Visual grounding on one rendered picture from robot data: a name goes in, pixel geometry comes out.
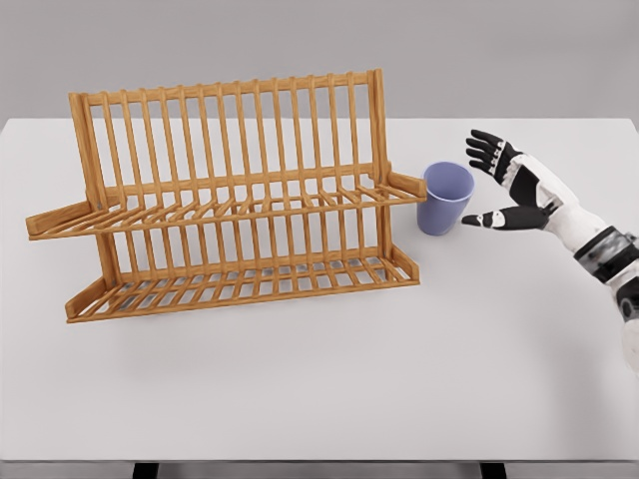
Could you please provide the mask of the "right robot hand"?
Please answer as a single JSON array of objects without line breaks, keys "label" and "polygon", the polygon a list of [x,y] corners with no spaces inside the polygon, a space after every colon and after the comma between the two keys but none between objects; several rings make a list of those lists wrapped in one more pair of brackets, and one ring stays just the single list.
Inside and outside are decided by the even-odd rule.
[{"label": "right robot hand", "polygon": [[466,140],[469,164],[484,171],[504,187],[514,207],[462,218],[465,225],[500,231],[542,230],[551,215],[575,205],[573,192],[534,157],[486,132],[473,130]]}]

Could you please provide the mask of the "lavender plastic cup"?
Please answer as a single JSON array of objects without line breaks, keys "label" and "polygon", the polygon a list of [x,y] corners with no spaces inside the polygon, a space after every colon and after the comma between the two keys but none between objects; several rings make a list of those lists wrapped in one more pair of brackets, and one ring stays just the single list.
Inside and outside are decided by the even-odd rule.
[{"label": "lavender plastic cup", "polygon": [[423,172],[426,200],[417,204],[420,230],[431,236],[448,233],[467,206],[475,187],[471,172],[452,162],[436,162]]}]

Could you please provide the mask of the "wooden two-tier dish rack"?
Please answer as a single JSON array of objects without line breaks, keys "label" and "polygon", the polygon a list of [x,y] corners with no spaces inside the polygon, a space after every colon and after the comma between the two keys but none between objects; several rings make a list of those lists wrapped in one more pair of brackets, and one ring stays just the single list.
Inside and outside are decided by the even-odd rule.
[{"label": "wooden two-tier dish rack", "polygon": [[426,186],[388,159],[380,70],[69,101],[86,198],[26,221],[96,241],[69,322],[418,283],[390,210]]}]

